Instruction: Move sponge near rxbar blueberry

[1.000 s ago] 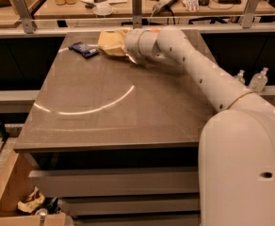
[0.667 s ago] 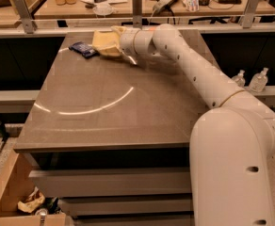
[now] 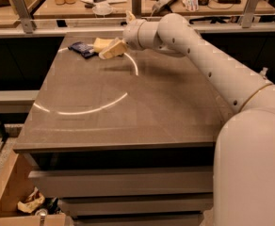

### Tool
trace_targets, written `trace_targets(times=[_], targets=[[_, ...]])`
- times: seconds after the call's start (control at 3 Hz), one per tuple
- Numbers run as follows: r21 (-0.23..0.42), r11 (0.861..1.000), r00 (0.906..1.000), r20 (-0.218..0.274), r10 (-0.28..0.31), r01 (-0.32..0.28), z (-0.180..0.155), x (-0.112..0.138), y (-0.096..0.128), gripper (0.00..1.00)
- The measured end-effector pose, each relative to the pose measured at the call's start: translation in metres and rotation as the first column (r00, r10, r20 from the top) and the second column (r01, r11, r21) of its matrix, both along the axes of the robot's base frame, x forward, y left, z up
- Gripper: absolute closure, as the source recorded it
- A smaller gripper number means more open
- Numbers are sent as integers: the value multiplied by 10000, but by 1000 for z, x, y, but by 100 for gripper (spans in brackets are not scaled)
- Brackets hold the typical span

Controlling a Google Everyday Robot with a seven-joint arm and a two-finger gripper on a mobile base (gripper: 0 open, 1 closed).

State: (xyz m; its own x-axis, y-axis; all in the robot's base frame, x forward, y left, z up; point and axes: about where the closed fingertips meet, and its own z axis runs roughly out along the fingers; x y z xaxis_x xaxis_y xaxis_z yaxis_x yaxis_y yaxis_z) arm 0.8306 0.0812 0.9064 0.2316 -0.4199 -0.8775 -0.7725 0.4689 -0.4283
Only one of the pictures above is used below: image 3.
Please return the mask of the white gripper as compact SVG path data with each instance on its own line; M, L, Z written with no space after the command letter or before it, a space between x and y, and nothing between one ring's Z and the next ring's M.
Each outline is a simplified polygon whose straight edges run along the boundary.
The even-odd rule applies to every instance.
M129 10L126 11L126 22L128 25L124 28L122 36L123 40L114 39L100 53L101 59L110 59L112 57L121 56L127 51L127 45L134 50L142 50L143 47L139 43L138 33L145 20L136 19L136 16Z

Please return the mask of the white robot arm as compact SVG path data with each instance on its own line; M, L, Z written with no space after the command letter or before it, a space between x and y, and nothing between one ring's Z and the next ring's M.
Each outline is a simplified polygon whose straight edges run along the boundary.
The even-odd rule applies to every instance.
M214 226L275 226L275 84L204 40L179 14L135 19L100 53L152 49L188 57L233 110L216 142Z

